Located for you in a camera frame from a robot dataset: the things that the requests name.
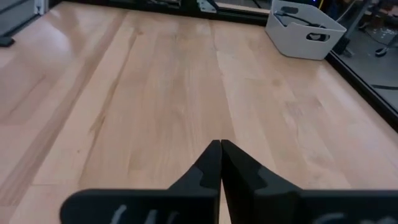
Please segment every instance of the black plastic part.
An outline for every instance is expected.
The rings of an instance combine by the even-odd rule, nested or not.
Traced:
[[[300,188],[274,174],[228,140],[223,185],[232,224],[292,223]]]
[[[15,43],[11,37],[0,37],[0,47],[10,47]]]
[[[222,178],[232,224],[398,221],[398,191],[302,190],[230,141],[222,140],[221,145]]]
[[[350,41],[351,40],[349,38],[343,36],[334,46],[333,51],[336,54],[341,55],[346,50],[347,45],[349,44]]]
[[[61,222],[217,224],[221,155],[220,141],[212,141],[194,165],[167,190],[93,189],[77,192],[63,203]]]
[[[380,49],[377,49],[377,50],[375,51],[374,56],[376,56],[376,57],[383,57],[383,56],[385,56],[386,54],[387,54],[387,51],[385,50],[385,48],[380,48]]]

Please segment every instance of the light wood surface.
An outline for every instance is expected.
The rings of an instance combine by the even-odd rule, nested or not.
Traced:
[[[58,223],[80,189],[167,188],[212,139],[303,188],[398,186],[397,134],[263,27],[64,2],[16,41],[0,50],[0,223]]]

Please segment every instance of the black cable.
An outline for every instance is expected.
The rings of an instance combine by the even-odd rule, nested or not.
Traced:
[[[31,1],[31,0],[20,0],[20,1],[14,2],[13,4],[3,8],[3,9],[0,9],[0,14],[3,14],[6,11],[12,9],[13,7],[17,7],[17,6],[21,5],[21,4],[24,4],[25,2],[28,2],[28,1]]]
[[[305,19],[302,19],[302,18],[297,17],[297,16],[292,16],[292,15],[290,15],[290,14],[288,14],[288,13],[285,13],[284,16],[287,16],[287,17],[290,17],[290,18],[293,18],[293,19],[296,19],[296,20],[305,22],[305,23],[307,23],[308,25],[311,25],[311,24],[312,24],[311,22],[306,21]]]
[[[365,31],[365,33],[366,33],[370,38],[372,38],[373,41],[375,41],[375,42],[377,42],[377,43],[379,43],[379,44],[382,44],[382,45],[384,45],[385,47],[388,46],[388,44],[385,44],[385,43],[381,42],[380,40],[377,40],[376,38],[374,38],[368,31]]]
[[[398,90],[398,86],[385,86],[385,85],[372,85],[373,88],[378,88],[381,90]]]

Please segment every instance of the bin handle cutout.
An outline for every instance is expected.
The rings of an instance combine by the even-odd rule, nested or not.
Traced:
[[[318,34],[318,33],[309,33],[305,37],[307,40],[319,41],[319,42],[326,42],[330,39],[329,34]]]
[[[289,6],[283,6],[280,10],[289,14],[297,14],[299,12],[298,8]]]

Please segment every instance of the white bin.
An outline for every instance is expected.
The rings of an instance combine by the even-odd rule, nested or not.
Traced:
[[[294,9],[297,13],[289,13],[286,9]],[[286,25],[285,27],[274,15],[276,11],[281,10],[311,23],[320,24],[326,29],[306,26],[305,22],[283,16],[280,20]],[[314,6],[273,0],[266,32],[281,54],[288,57],[322,60],[343,36],[346,29]],[[324,42],[308,40],[309,34],[326,34],[329,38]]]

